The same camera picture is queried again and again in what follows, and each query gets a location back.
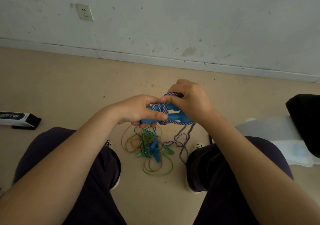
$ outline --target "dark purple pants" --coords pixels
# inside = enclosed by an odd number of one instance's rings
[[[13,182],[22,178],[74,132],[55,127],[36,137],[21,158]],[[276,146],[262,138],[247,139],[293,178],[285,158]],[[120,172],[121,163],[116,153],[109,147],[103,147],[64,224],[126,224],[110,193]],[[233,172],[215,144],[190,154],[187,178],[194,191],[208,191],[194,224],[258,223]]]

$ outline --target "forearm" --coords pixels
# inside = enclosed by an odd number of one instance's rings
[[[260,223],[320,223],[317,204],[215,109],[201,125],[228,161]]]
[[[117,121],[110,107],[103,108],[48,154],[0,198],[0,221],[63,223]]]

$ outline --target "person's left thumb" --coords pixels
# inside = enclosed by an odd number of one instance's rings
[[[158,111],[154,111],[146,108],[143,119],[154,119],[159,121],[165,121],[166,119],[168,119],[168,115],[163,112],[158,112]]]

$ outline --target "person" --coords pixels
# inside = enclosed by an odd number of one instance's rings
[[[240,134],[197,83],[178,80],[168,92],[184,97],[134,96],[102,108],[78,130],[40,134],[0,197],[1,224],[125,224],[109,191],[121,163],[104,144],[117,124],[144,128],[141,119],[166,120],[146,108],[157,102],[178,106],[216,142],[187,160],[190,189],[208,191],[194,224],[320,224],[320,208],[272,143]]]

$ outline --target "wall socket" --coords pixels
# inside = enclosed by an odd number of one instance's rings
[[[76,4],[76,9],[81,20],[93,21],[92,13],[89,5]]]

